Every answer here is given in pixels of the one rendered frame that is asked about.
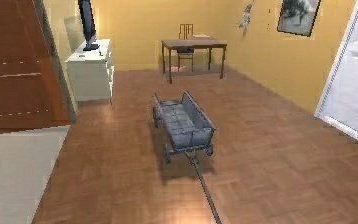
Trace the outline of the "grey wooden hand cart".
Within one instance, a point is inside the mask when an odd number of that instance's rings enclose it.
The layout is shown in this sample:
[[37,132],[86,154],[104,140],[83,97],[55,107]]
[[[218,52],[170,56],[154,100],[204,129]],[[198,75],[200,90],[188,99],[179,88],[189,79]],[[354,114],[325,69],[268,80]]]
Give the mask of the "grey wooden hand cart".
[[171,155],[184,154],[187,157],[196,170],[216,224],[222,224],[196,156],[197,151],[213,155],[212,138],[216,127],[188,90],[183,92],[181,99],[160,100],[157,94],[153,98],[154,126],[158,128],[162,124],[168,138],[168,143],[163,144],[165,162],[171,161]]

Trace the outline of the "brown wooden chair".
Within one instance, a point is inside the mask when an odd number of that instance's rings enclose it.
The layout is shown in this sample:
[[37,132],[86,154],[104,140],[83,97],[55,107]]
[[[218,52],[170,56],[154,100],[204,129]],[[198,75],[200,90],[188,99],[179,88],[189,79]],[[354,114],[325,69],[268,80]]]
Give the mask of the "brown wooden chair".
[[[189,39],[193,35],[192,24],[180,24],[179,34],[180,39]],[[187,59],[191,61],[191,70],[194,70],[194,50],[192,48],[180,48],[177,50],[177,65],[181,68],[181,60]]]

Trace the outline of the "brown wooden table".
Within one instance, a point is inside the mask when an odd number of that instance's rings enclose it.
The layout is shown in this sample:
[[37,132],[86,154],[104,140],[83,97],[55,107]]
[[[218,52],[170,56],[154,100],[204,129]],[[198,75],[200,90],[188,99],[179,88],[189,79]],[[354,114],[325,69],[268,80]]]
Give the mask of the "brown wooden table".
[[220,48],[222,50],[220,78],[224,77],[224,67],[227,51],[227,43],[215,38],[191,38],[191,39],[166,39],[161,41],[162,73],[168,73],[168,81],[172,83],[171,59],[172,51],[180,48],[208,49],[209,54],[212,50]]

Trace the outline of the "white chest of drawers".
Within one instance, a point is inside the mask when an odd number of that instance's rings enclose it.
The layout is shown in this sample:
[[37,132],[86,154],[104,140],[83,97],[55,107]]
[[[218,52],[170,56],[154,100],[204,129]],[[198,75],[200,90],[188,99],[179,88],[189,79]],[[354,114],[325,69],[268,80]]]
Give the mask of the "white chest of drawers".
[[78,102],[112,100],[114,65],[110,40],[100,39],[96,44],[98,49],[84,51],[85,43],[81,43],[66,60],[70,85]]

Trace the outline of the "black television set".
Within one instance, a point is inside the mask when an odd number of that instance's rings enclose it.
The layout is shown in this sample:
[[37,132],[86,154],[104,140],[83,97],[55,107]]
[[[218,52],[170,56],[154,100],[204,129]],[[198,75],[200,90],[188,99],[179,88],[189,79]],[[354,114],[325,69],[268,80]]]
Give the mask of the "black television set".
[[99,48],[96,41],[96,29],[90,0],[78,0],[80,17],[83,26],[83,34],[86,40],[84,51],[96,50]]

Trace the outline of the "black framed picture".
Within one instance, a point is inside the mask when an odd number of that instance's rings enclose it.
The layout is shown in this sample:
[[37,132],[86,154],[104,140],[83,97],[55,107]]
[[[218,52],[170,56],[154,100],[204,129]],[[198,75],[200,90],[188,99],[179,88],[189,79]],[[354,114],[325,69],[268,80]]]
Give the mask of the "black framed picture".
[[282,0],[277,31],[309,37],[321,0]]

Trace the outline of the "brown wooden cupboard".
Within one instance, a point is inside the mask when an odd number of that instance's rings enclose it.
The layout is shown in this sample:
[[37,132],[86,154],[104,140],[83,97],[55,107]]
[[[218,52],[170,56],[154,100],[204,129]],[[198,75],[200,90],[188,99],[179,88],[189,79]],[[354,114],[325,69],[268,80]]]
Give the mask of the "brown wooden cupboard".
[[0,0],[0,134],[75,121],[43,0]]

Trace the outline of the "white room door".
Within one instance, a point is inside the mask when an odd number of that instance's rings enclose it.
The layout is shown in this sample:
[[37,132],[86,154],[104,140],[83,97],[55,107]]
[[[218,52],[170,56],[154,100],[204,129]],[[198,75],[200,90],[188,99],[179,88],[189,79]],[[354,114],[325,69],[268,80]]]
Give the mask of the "white room door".
[[358,0],[327,77],[315,116],[358,140]]

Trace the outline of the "grey wall ornament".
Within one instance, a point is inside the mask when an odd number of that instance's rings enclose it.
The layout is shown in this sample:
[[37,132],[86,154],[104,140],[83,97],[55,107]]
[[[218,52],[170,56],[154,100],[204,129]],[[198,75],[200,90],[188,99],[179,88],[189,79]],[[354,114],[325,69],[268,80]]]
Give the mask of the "grey wall ornament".
[[239,23],[239,27],[245,29],[250,23],[250,13],[253,6],[254,1],[251,1],[245,8],[243,12],[242,19]]

